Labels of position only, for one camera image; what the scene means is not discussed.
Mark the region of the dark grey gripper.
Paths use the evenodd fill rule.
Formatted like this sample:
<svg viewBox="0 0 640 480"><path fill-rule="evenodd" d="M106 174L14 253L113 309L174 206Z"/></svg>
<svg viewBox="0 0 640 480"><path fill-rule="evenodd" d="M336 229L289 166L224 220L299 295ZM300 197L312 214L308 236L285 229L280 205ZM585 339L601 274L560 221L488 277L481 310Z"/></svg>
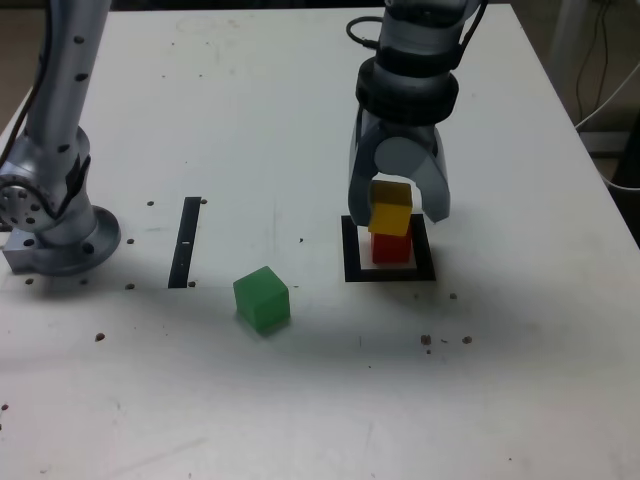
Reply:
<svg viewBox="0 0 640 480"><path fill-rule="evenodd" d="M450 215L444 148L434 125L411 126L380 117L371 119L358 108L349 157L348 208L357 226L368 226L370 188L380 172L412 180L421 195L423 213L432 223Z"/></svg>

